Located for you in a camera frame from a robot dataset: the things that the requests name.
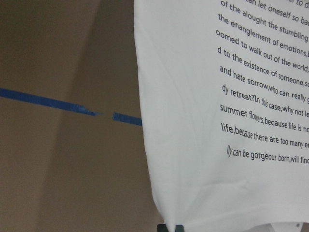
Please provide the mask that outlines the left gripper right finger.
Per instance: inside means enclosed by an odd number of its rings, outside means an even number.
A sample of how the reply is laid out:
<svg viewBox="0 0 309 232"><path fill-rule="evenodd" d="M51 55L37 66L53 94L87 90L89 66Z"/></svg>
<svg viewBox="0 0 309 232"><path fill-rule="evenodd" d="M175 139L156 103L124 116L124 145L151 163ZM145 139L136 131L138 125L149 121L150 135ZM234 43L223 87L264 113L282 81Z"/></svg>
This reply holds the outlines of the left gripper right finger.
<svg viewBox="0 0 309 232"><path fill-rule="evenodd" d="M183 225L175 225L175 232L184 232Z"/></svg>

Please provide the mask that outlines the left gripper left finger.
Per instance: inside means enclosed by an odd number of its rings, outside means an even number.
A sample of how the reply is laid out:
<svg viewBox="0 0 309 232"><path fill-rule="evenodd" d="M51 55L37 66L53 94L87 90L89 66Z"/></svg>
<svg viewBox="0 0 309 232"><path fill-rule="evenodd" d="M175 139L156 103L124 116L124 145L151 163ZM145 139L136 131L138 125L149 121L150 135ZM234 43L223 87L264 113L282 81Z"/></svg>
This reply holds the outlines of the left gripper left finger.
<svg viewBox="0 0 309 232"><path fill-rule="evenodd" d="M166 224L157 224L156 231L157 232L169 232Z"/></svg>

